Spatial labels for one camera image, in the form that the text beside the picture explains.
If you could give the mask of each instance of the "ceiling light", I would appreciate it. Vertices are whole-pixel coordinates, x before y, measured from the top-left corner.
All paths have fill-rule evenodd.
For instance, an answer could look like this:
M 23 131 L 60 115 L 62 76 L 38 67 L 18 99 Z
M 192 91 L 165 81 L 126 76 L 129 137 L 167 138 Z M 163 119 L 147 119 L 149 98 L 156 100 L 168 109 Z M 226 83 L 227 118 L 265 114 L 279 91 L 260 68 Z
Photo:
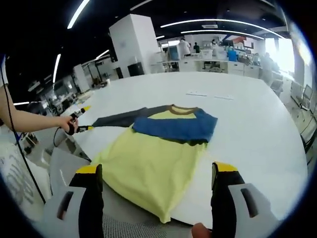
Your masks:
M 82 3 L 79 5 L 79 7 L 77 8 L 75 14 L 73 15 L 73 17 L 71 18 L 69 24 L 68 24 L 68 29 L 72 28 L 73 25 L 75 24 L 75 21 L 77 20 L 79 14 L 82 12 L 82 10 L 84 9 L 84 7 L 87 5 L 87 3 L 89 2 L 89 0 L 83 0 Z
M 103 52 L 101 55 L 97 56 L 96 59 L 98 60 L 101 56 L 103 56 L 104 54 L 108 53 L 109 50 L 106 50 L 105 52 Z
M 56 63 L 55 63 L 54 74 L 53 74 L 53 83 L 55 83 L 55 80 L 56 80 L 56 73 L 57 73 L 59 59 L 60 59 L 60 54 L 56 57 Z
M 133 11 L 133 10 L 137 9 L 138 7 L 140 7 L 140 6 L 144 5 L 144 4 L 147 4 L 148 2 L 151 2 L 151 1 L 153 1 L 153 0 L 146 0 L 146 1 L 144 1 L 144 2 L 142 2 L 140 4 L 138 4 L 138 5 L 135 5 L 134 7 L 130 8 L 130 11 Z
M 255 36 L 243 32 L 238 32 L 238 31 L 226 31 L 226 30 L 197 30 L 197 31 L 183 31 L 181 34 L 186 34 L 186 33 L 196 33 L 196 32 L 226 32 L 226 33 L 233 33 L 233 34 L 241 34 L 241 35 L 246 35 L 246 36 L 252 36 L 261 40 L 264 40 L 264 38 L 260 36 Z
M 13 105 L 15 105 L 15 106 L 18 106 L 18 105 L 24 105 L 24 104 L 30 104 L 30 102 L 13 103 Z
M 179 21 L 179 22 L 174 22 L 174 23 L 170 23 L 170 24 L 167 24 L 167 25 L 163 25 L 161 26 L 161 28 L 164 28 L 164 27 L 167 27 L 167 26 L 174 26 L 174 25 L 178 25 L 178 24 L 183 24 L 183 23 L 189 23 L 189 22 L 199 22 L 199 21 L 225 21 L 225 22 L 234 22 L 234 23 L 240 23 L 240 24 L 245 24 L 245 25 L 249 25 L 249 26 L 254 26 L 254 27 L 257 27 L 257 28 L 260 28 L 262 30 L 265 30 L 267 32 L 270 32 L 282 39 L 285 39 L 283 36 L 277 34 L 276 32 L 274 31 L 271 31 L 269 29 L 266 29 L 264 27 L 261 27 L 261 26 L 258 26 L 258 25 L 255 25 L 255 24 L 251 24 L 251 23 L 248 23 L 248 22 L 244 22 L 244 21 L 236 21 L 236 20 L 227 20 L 227 19 L 197 19 L 197 20 L 187 20 L 187 21 Z

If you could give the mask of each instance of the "yellow t-shirt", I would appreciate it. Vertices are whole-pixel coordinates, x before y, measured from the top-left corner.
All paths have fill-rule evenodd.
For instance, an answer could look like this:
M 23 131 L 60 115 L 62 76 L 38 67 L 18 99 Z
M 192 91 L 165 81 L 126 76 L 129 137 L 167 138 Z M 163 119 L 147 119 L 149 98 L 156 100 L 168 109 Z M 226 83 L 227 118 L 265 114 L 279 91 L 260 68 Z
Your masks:
M 193 109 L 173 106 L 152 119 L 195 119 Z M 200 153 L 207 143 L 189 145 L 137 133 L 131 125 L 93 164 L 102 164 L 103 179 L 124 198 L 155 214 L 162 223 L 182 198 Z

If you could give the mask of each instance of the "white cabinet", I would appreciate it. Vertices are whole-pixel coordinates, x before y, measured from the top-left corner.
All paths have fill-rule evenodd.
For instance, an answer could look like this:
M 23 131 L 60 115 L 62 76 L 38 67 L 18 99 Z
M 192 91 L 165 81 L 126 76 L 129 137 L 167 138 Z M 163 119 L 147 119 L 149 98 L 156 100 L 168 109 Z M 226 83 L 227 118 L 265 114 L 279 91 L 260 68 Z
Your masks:
M 197 71 L 196 69 L 196 64 L 195 61 L 193 60 L 186 60 L 183 59 L 179 62 L 179 71 L 180 72 L 195 72 Z
M 244 64 L 240 62 L 228 62 L 228 73 L 243 76 Z
M 255 65 L 245 65 L 244 66 L 244 76 L 251 78 L 259 78 L 260 68 Z

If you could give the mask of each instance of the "white pillar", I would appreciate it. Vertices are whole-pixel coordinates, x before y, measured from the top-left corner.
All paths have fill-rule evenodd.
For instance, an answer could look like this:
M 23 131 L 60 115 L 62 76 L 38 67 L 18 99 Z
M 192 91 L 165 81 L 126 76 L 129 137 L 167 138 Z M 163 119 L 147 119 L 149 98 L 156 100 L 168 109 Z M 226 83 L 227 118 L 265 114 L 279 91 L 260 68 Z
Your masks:
M 130 77 L 128 66 L 141 62 L 144 73 L 151 73 L 154 54 L 160 52 L 152 20 L 130 14 L 109 28 L 123 77 Z
M 78 80 L 78 86 L 80 88 L 80 91 L 82 93 L 86 92 L 87 90 L 90 89 L 89 85 L 88 85 L 88 81 L 86 79 L 85 73 L 84 73 L 84 69 L 81 66 L 81 64 L 77 65 L 74 67 L 74 73 L 75 76 Z

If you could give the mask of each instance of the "white table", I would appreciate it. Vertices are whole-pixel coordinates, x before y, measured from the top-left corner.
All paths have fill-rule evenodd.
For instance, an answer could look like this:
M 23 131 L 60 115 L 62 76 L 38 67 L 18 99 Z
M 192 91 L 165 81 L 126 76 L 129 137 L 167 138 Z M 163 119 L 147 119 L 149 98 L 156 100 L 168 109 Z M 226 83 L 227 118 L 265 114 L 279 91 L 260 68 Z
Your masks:
M 197 91 L 202 96 L 186 95 Z M 79 118 L 90 125 L 105 117 L 142 107 L 176 104 L 200 107 L 218 118 L 207 153 L 171 217 L 212 228 L 211 165 L 214 160 L 236 166 L 245 182 L 271 202 L 278 219 L 286 218 L 307 182 L 304 148 L 295 123 L 274 92 L 262 81 L 210 72 L 160 73 L 124 78 L 100 89 L 83 105 L 92 107 Z M 93 159 L 125 128 L 99 127 L 74 135 Z

